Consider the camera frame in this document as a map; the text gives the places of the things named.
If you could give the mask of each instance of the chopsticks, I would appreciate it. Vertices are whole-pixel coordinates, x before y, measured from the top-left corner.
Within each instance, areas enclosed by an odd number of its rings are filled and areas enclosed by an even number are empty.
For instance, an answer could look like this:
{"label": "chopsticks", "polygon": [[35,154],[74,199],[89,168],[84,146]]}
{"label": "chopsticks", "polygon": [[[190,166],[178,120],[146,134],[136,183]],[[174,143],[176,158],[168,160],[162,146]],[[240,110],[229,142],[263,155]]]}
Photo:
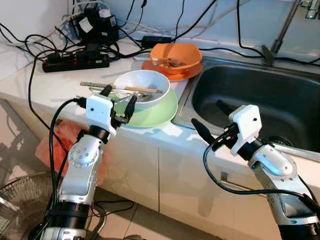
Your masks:
{"label": "chopsticks", "polygon": [[[95,82],[89,82],[89,81],[82,81],[82,82],[80,82],[80,86],[94,87],[94,88],[105,88],[107,86],[107,84],[95,83]],[[129,91],[151,93],[151,94],[162,94],[163,93],[163,91],[159,90],[159,89],[136,87],[136,86],[125,86],[125,87],[123,87],[123,86],[112,85],[112,89],[129,90]]]}

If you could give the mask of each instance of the floor tile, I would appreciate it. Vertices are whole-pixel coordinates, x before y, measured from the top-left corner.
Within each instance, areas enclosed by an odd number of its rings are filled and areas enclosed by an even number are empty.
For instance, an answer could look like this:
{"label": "floor tile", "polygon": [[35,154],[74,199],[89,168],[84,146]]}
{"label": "floor tile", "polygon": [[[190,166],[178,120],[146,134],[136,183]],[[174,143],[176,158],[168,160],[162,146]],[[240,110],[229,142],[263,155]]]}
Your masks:
{"label": "floor tile", "polygon": [[[106,191],[102,188],[97,188],[94,196],[95,201],[117,201],[117,200],[125,200],[125,198],[115,195],[109,191]],[[118,209],[127,208],[130,206],[130,203],[109,203],[104,204],[106,209],[111,212]],[[101,237],[103,238],[117,238],[122,239],[126,231],[130,225],[130,222],[134,216],[136,211],[137,204],[135,203],[133,208],[127,211],[116,212],[107,216],[106,223],[104,228],[100,232]],[[91,225],[89,230],[93,230],[97,225],[99,219],[97,217],[93,217],[91,221]]]}
{"label": "floor tile", "polygon": [[139,205],[126,235],[146,240],[221,240],[220,238]]}

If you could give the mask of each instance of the kitchen counter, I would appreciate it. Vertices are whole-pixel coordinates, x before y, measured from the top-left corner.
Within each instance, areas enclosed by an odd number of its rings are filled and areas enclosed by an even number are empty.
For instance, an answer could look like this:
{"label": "kitchen counter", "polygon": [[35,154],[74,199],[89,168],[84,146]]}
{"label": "kitchen counter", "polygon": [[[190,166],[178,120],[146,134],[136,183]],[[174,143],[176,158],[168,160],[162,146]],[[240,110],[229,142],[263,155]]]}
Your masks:
{"label": "kitchen counter", "polygon": [[[119,46],[121,52],[124,54],[137,50],[137,47],[127,40],[120,41]],[[214,57],[244,61],[242,57],[226,53],[206,54]],[[294,67],[298,70],[312,71],[315,73],[320,72],[318,67],[306,67],[293,63],[277,63],[277,66],[284,68]],[[41,62],[38,62],[32,80],[32,104],[37,109],[42,109],[53,114],[64,101],[74,98],[75,96],[88,97],[91,94],[88,87],[80,86],[81,81],[111,84],[118,76],[140,68],[141,62],[127,58],[110,63],[110,67],[108,68],[44,73]],[[0,98],[28,108],[28,82],[31,69],[32,64],[0,80]],[[175,90],[178,99],[187,81],[188,80],[171,83],[171,87]],[[66,106],[60,117],[75,121],[81,125],[86,124],[84,109],[75,104]],[[132,140],[155,145],[158,148],[175,150],[181,153],[181,155],[195,156],[199,161],[202,159],[203,152],[207,146],[196,131],[174,125],[171,122],[153,128],[122,126],[117,131],[117,134]],[[298,172],[301,177],[311,186],[315,194],[320,197],[320,163],[301,157],[292,157],[297,163]],[[226,147],[222,147],[215,153],[214,163],[222,168],[230,169],[233,172],[254,178],[254,174],[248,168],[246,162],[239,156],[232,156],[230,150]]]}

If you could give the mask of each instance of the stainless steel sink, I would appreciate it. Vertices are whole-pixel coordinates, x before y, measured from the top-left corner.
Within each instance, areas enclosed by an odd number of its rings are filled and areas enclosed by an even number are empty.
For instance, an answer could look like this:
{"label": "stainless steel sink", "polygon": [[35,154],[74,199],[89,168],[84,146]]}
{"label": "stainless steel sink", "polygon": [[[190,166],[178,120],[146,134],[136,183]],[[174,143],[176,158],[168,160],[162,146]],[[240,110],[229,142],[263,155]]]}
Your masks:
{"label": "stainless steel sink", "polygon": [[204,58],[203,71],[187,84],[174,124],[193,128],[202,121],[212,134],[228,125],[217,106],[257,105],[262,129],[259,137],[279,150],[320,162],[320,75],[276,67]]}

